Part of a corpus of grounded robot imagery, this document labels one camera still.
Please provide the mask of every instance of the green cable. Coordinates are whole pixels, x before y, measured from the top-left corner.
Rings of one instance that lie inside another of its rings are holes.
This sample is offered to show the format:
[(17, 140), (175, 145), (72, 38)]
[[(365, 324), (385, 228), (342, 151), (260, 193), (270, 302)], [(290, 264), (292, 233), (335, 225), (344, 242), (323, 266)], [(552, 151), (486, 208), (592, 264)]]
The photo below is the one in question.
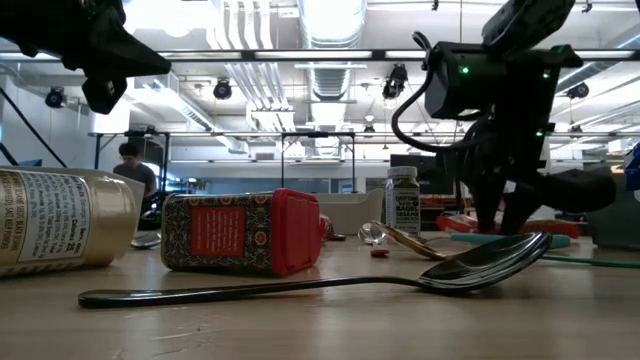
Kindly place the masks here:
[(637, 261), (614, 261), (614, 260), (595, 260), (585, 258), (573, 258), (568, 256), (545, 255), (543, 260), (562, 261), (577, 264), (588, 264), (602, 267), (615, 267), (621, 269), (640, 269), (640, 262)]

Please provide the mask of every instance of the desk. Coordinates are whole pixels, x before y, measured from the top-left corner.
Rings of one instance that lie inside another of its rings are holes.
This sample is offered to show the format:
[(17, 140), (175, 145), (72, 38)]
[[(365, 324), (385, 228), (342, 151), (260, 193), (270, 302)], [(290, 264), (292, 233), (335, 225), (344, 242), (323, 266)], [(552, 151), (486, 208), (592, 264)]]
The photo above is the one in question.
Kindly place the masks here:
[[(467, 245), (441, 242), (450, 252)], [(585, 244), (569, 253), (635, 259)], [(359, 285), (259, 300), (83, 310), (94, 288), (231, 285), (245, 279), (172, 273), (159, 251), (132, 251), (106, 269), (0, 281), (0, 359), (637, 359), (639, 270), (540, 261), (468, 298)], [(402, 249), (372, 259), (356, 239), (328, 243), (314, 270), (290, 280), (416, 277), (433, 263)]]

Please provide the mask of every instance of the spotlight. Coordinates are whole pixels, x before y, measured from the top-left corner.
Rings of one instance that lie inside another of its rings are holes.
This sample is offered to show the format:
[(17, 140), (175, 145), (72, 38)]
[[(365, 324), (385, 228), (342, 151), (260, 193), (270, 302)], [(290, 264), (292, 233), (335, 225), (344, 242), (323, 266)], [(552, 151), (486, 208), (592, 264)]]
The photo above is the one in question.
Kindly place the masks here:
[(44, 99), (44, 103), (52, 109), (62, 109), (67, 106), (67, 97), (64, 95), (64, 88), (54, 86)]
[(584, 99), (589, 96), (589, 87), (585, 83), (580, 83), (567, 91), (569, 99)]
[(387, 100), (396, 99), (404, 91), (404, 83), (407, 81), (407, 69), (404, 64), (393, 65), (393, 70), (387, 78), (384, 89), (382, 89), (382, 96)]
[(231, 97), (229, 79), (218, 78), (218, 85), (213, 89), (213, 96), (218, 100), (227, 100)]

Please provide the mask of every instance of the spoon handle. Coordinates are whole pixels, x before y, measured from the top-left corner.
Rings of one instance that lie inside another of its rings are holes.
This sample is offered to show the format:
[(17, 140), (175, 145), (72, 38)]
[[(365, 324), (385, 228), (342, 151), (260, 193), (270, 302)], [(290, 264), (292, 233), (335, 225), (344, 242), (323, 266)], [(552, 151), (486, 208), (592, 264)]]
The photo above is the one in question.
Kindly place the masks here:
[(400, 277), (363, 276), (256, 285), (223, 286), (171, 290), (91, 290), (78, 295), (78, 304), (89, 309), (156, 305), (181, 305), (238, 300), (248, 296), (356, 284), (397, 284), (425, 288), (416, 281)]

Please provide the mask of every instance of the glass jar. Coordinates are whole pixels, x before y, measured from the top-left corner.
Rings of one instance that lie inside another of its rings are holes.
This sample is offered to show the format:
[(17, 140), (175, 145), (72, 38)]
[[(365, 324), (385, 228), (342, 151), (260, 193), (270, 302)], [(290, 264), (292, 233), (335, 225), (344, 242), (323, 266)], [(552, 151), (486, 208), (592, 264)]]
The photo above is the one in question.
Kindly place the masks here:
[(418, 169), (397, 166), (387, 171), (386, 225), (420, 236), (420, 184)]

